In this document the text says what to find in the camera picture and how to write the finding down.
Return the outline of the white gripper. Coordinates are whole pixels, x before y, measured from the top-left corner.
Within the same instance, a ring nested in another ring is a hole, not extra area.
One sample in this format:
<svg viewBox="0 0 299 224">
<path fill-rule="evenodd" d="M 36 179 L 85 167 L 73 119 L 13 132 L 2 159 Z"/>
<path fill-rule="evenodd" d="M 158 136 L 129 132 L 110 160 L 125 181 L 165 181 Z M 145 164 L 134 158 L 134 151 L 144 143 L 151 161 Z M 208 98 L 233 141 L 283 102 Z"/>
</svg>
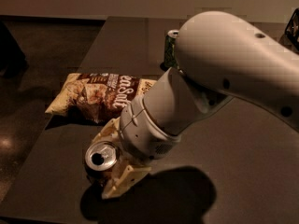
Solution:
<svg viewBox="0 0 299 224">
<path fill-rule="evenodd" d="M 122 112 L 120 118 L 111 119 L 94 137 L 92 143 L 117 142 L 123 149 L 143 162 L 162 159 L 181 140 L 160 129 L 151 119 L 139 95 Z M 104 200 L 119 198 L 151 171 L 150 166 L 127 164 L 102 172 Z"/>
</svg>

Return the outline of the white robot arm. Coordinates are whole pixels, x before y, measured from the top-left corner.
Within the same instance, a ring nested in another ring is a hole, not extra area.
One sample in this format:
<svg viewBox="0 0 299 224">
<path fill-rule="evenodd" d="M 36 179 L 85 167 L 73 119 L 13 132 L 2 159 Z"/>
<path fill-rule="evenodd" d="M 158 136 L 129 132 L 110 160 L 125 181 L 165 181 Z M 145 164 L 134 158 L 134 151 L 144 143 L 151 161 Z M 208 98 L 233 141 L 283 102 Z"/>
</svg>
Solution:
<svg viewBox="0 0 299 224">
<path fill-rule="evenodd" d="M 150 172 L 150 162 L 176 145 L 182 132 L 236 97 L 299 128 L 299 62 L 250 23 L 220 11 L 186 21 L 168 69 L 93 139 L 85 155 L 103 157 L 102 196 L 117 198 Z"/>
</svg>

